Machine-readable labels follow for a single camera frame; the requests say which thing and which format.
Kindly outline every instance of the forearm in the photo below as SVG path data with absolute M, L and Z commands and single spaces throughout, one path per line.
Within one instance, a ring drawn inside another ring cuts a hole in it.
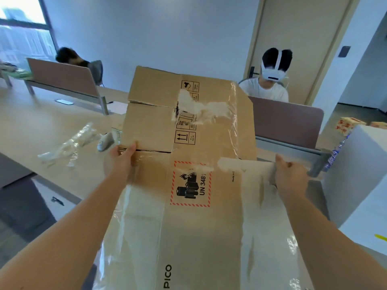
M 124 188 L 114 176 L 106 178 L 0 270 L 2 289 L 79 289 Z
M 387 271 L 308 201 L 283 198 L 290 224 L 316 290 L 387 289 Z

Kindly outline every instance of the beige door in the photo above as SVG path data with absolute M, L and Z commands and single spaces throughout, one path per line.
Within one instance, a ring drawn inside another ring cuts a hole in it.
M 291 49 L 289 101 L 304 104 L 350 0 L 265 0 L 251 66 L 269 48 Z

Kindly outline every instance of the window frame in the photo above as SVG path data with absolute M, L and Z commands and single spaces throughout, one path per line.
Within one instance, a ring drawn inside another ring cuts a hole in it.
M 55 51 L 57 52 L 58 51 L 58 44 L 56 43 L 54 30 L 52 29 L 50 18 L 48 17 L 48 14 L 47 14 L 46 6 L 45 6 L 43 0 L 38 0 L 38 1 L 39 1 L 40 9 L 42 10 L 43 18 L 45 19 L 46 24 L 35 23 L 35 22 L 26 22 L 26 21 L 18 21 L 15 19 L 0 18 L 0 25 L 13 26 L 13 27 L 24 27 L 24 28 L 28 28 L 28 29 L 48 30 L 50 32 L 51 40 L 52 40 L 52 43 L 54 44 Z

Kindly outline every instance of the person in white t-shirt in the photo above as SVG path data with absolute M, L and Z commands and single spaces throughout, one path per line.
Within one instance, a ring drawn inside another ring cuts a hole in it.
M 287 90 L 277 82 L 285 77 L 292 58 L 289 49 L 281 52 L 277 48 L 268 49 L 262 57 L 259 77 L 243 80 L 239 86 L 251 97 L 288 102 Z

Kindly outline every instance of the door frame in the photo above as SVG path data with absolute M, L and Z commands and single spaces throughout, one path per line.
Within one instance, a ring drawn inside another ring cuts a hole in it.
M 244 74 L 243 78 L 246 79 L 249 77 L 250 67 L 253 60 L 253 54 L 255 50 L 255 45 L 257 43 L 258 35 L 259 35 L 259 27 L 260 23 L 262 21 L 262 15 L 265 7 L 266 0 L 259 0 L 258 9 L 257 9 L 257 15 L 255 17 L 254 27 L 253 27 L 253 34 L 250 41 L 250 47 L 249 52 L 247 54 L 246 59 L 246 66 L 244 68 Z M 312 89 L 310 90 L 310 93 L 307 96 L 307 99 L 305 101 L 305 105 L 311 106 L 313 101 L 316 98 L 316 95 L 318 93 L 318 90 L 321 87 L 322 81 L 325 78 L 326 73 L 328 72 L 329 67 L 331 66 L 331 63 L 333 61 L 333 58 L 336 55 L 336 52 L 340 46 L 341 40 L 344 37 L 344 34 L 347 31 L 348 25 L 351 22 L 352 16 L 355 13 L 355 10 L 359 4 L 360 0 L 350 0 L 348 2 L 347 8 L 344 11 L 343 17 L 340 21 L 339 27 L 337 28 L 337 31 L 335 33 L 335 36 L 332 40 L 331 45 L 328 48 L 328 52 L 324 58 L 324 61 L 321 65 L 321 68 L 317 74 L 317 77 L 312 85 Z

